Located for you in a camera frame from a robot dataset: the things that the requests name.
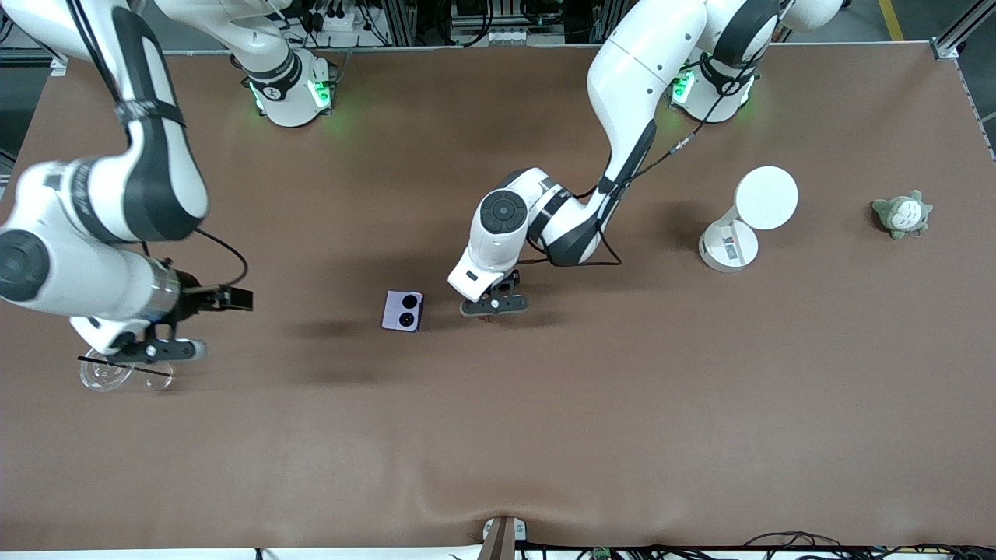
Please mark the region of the lilac flip phone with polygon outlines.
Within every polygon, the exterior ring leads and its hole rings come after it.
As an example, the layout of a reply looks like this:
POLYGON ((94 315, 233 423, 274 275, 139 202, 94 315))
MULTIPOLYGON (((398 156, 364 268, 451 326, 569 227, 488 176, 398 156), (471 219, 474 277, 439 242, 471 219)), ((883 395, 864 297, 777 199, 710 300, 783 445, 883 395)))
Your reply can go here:
POLYGON ((381 329, 391 332, 417 332, 423 315, 424 295, 420 292, 388 290, 385 294, 381 329))

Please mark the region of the black straw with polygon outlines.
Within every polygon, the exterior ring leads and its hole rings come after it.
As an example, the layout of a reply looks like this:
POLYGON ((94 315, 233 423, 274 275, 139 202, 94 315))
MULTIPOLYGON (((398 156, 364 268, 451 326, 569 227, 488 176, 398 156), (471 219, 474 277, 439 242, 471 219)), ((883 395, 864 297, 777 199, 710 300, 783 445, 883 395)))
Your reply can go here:
POLYGON ((129 371, 136 371, 140 373, 149 373, 149 375, 160 376, 160 378, 174 378, 173 373, 165 373, 160 371, 153 371, 153 369, 147 369, 145 366, 137 366, 134 364, 117 364, 117 362, 110 362, 106 359, 95 359, 86 357, 85 355, 78 355, 78 361, 88 362, 88 364, 99 364, 106 366, 118 366, 118 368, 129 369, 129 371))

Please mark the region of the clear plastic cup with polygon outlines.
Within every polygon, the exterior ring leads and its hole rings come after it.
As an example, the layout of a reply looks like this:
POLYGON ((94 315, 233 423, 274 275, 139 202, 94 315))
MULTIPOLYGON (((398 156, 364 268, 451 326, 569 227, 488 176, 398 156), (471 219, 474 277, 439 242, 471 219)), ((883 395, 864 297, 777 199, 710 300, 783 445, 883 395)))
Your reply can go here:
MULTIPOLYGON (((106 355, 100 354, 95 348, 90 348, 85 356, 110 361, 106 355)), ((153 371, 175 374, 174 365, 170 362, 134 365, 145 366, 153 371)), ((108 391, 161 391, 166 390, 174 379, 129 371, 129 369, 118 368, 118 366, 88 364, 88 362, 79 362, 79 378, 90 390, 102 391, 102 393, 108 391)))

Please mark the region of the white round desk lamp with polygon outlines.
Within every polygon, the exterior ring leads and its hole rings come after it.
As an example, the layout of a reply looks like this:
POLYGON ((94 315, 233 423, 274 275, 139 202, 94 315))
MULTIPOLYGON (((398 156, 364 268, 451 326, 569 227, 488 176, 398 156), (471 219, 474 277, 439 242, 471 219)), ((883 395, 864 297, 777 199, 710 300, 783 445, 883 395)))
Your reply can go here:
POLYGON ((789 220, 799 202, 796 180, 778 166, 762 166, 744 175, 734 192, 734 203, 704 230, 697 248, 711 269, 731 274, 758 256, 758 230, 772 230, 789 220))

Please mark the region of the white power strip with plugs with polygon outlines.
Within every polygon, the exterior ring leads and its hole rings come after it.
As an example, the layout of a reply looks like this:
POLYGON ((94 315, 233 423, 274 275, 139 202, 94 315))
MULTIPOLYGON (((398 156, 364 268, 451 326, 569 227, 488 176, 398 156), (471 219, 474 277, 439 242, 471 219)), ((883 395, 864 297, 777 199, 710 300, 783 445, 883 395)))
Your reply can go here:
POLYGON ((306 47, 391 46, 381 0, 294 0, 306 47))

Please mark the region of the grey green plush toy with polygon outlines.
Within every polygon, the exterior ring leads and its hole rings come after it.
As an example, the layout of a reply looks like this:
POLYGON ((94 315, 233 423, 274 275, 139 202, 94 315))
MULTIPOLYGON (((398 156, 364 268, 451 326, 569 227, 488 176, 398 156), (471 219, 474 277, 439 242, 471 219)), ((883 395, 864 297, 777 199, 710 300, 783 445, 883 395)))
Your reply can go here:
POLYGON ((918 189, 912 189, 907 195, 896 196, 872 201, 871 210, 878 216, 879 222, 889 231, 890 237, 896 240, 911 236, 919 238, 928 230, 928 220, 933 205, 924 202, 924 196, 918 189))

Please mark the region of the aluminium frame post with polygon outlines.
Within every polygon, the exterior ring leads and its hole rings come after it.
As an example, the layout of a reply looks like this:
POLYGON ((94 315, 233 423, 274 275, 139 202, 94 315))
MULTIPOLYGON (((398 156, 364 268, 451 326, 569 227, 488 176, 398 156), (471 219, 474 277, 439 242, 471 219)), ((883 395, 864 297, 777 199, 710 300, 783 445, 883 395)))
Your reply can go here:
POLYGON ((936 60, 956 59, 958 46, 996 13, 996 0, 973 0, 969 8, 954 20, 938 37, 931 38, 931 50, 936 60))

